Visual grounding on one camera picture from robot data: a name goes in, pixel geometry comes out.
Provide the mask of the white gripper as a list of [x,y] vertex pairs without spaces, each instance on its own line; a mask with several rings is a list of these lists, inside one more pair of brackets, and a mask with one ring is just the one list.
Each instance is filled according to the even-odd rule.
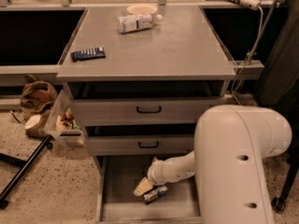
[[178,164],[174,158],[158,160],[154,157],[148,169],[147,177],[144,177],[134,190],[134,195],[139,197],[153,189],[153,185],[160,186],[165,183],[179,182]]

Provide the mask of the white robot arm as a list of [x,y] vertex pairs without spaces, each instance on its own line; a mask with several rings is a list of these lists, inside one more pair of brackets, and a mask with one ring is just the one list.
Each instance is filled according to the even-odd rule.
[[291,142],[291,125],[273,109],[214,106],[197,121],[193,151],[154,160],[134,195],[194,177],[203,224],[275,224],[263,159]]

